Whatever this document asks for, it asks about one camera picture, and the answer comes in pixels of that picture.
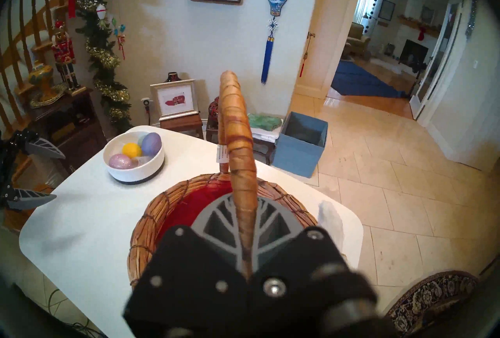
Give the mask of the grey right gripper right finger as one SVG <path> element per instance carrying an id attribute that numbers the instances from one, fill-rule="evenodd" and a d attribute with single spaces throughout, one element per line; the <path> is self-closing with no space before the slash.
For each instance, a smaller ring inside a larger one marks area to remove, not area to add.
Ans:
<path id="1" fill-rule="evenodd" d="M 318 224 L 273 250 L 251 280 L 250 311 L 259 318 L 320 318 L 344 314 L 352 300 L 352 271 L 338 249 L 343 221 L 330 201 L 319 205 Z"/>

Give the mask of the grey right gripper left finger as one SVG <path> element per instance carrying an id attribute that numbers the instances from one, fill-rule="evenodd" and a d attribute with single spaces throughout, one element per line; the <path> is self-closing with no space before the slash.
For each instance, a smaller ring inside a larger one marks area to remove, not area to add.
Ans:
<path id="1" fill-rule="evenodd" d="M 232 194 L 189 194 L 155 246 L 124 308 L 134 337 L 238 337 L 248 286 Z"/>

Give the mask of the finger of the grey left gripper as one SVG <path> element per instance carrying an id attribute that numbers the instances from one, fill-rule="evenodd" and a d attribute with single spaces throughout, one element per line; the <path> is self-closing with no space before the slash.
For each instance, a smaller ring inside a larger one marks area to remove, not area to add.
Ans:
<path id="1" fill-rule="evenodd" d="M 6 207 L 16 211 L 30 210 L 56 198 L 57 195 L 51 193 L 11 188 L 6 192 Z"/>
<path id="2" fill-rule="evenodd" d="M 34 141 L 27 141 L 24 149 L 28 154 L 34 154 L 37 156 L 55 159 L 66 158 L 58 147 L 43 138 L 38 138 Z"/>

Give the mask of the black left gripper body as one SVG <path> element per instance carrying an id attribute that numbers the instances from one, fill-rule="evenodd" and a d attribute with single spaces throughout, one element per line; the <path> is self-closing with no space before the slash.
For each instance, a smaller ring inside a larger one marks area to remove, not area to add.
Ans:
<path id="1" fill-rule="evenodd" d="M 16 169 L 15 159 L 19 151 L 27 153 L 25 147 L 29 131 L 15 131 L 10 139 L 1 139 L 1 208 L 11 208 L 15 199 L 12 177 Z"/>

